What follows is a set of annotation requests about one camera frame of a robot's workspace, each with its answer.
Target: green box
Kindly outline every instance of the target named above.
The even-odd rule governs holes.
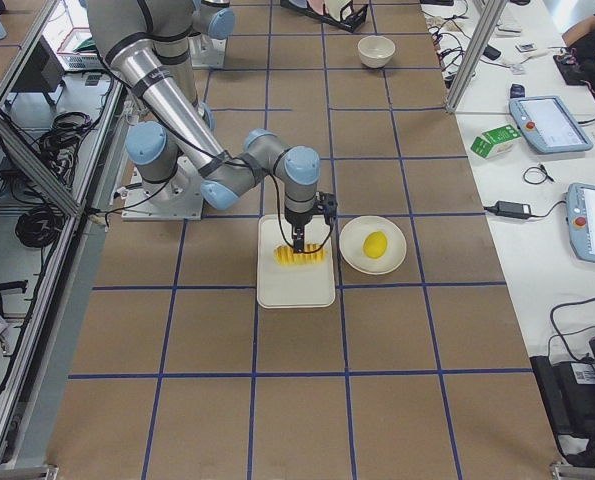
[[[490,158],[507,152],[521,138],[521,133],[512,125],[504,125],[493,130],[483,132],[470,146],[470,149],[483,158]]]

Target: lemon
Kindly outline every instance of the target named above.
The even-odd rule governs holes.
[[[373,232],[364,240],[364,254],[370,258],[379,258],[386,253],[388,248],[388,238],[384,232]]]

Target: person's arm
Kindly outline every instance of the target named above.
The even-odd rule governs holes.
[[[588,17],[582,20],[579,23],[576,23],[572,27],[570,27],[564,34],[562,38],[564,39],[564,44],[569,47],[577,40],[579,40],[584,35],[589,34],[595,30],[595,16]]]

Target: plate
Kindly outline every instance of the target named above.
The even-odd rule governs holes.
[[[386,252],[379,258],[364,254],[364,240],[373,232],[382,231],[388,239]],[[406,258],[406,237],[399,227],[384,217],[357,217],[346,224],[339,237],[344,260],[362,273],[383,275],[399,267]]]
[[[290,238],[290,224],[281,217],[282,228]],[[323,217],[315,216],[306,225],[308,243],[320,243],[329,227]],[[264,308],[327,307],[335,301],[335,275],[330,241],[324,246],[324,260],[312,265],[280,265],[275,248],[284,245],[277,215],[259,220],[257,254],[257,301]]]

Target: white bowl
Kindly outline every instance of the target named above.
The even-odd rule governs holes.
[[[364,240],[376,231],[386,235],[388,247],[381,257],[370,258],[364,253]],[[355,270],[369,275],[383,275],[395,270],[406,258],[406,237],[387,218],[367,215],[346,224],[339,236],[339,249],[344,260]]]
[[[368,68],[381,68],[386,65],[395,54],[395,43],[380,35],[362,38],[357,44],[359,59]]]

